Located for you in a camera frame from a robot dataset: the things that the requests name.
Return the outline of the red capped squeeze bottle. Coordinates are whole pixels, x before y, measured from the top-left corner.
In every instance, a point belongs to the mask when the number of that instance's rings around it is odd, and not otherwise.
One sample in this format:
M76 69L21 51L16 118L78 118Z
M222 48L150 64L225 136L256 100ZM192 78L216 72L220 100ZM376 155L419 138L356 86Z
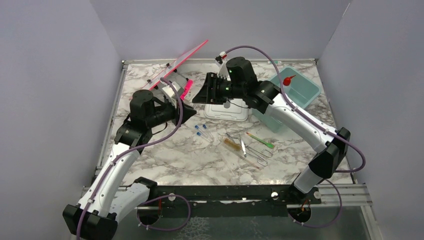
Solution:
M292 75L292 76L288 76L288 77L284 78L284 79L283 79L283 82L282 82L282 83L283 83L283 86L284 86L285 88L290 87L290 86L291 86L292 79L293 79L294 77L296 77L296 75Z

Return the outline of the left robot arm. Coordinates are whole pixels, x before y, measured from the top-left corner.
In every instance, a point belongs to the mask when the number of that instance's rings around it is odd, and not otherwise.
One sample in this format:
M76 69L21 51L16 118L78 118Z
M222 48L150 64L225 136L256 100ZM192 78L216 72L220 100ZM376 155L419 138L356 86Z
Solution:
M150 90L132 95L130 112L116 132L110 156L88 191L76 205L68 204L62 216L71 234L86 240L111 240L119 222L137 205L157 200L154 181L133 183L120 196L116 193L133 163L151 142L152 129L171 121L177 128L196 110L174 94L161 101Z

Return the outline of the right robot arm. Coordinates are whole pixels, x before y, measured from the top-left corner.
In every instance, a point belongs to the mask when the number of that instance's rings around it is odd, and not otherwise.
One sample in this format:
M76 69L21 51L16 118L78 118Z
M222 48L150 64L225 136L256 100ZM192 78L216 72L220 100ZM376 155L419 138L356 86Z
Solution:
M336 172L346 156L350 132L319 121L292 102L279 86L258 80L251 62L244 57L234 57L224 67L229 76L208 72L192 102L222 105L229 99L242 99L249 108L278 120L302 137L316 152L288 190L292 202L302 203L313 187Z

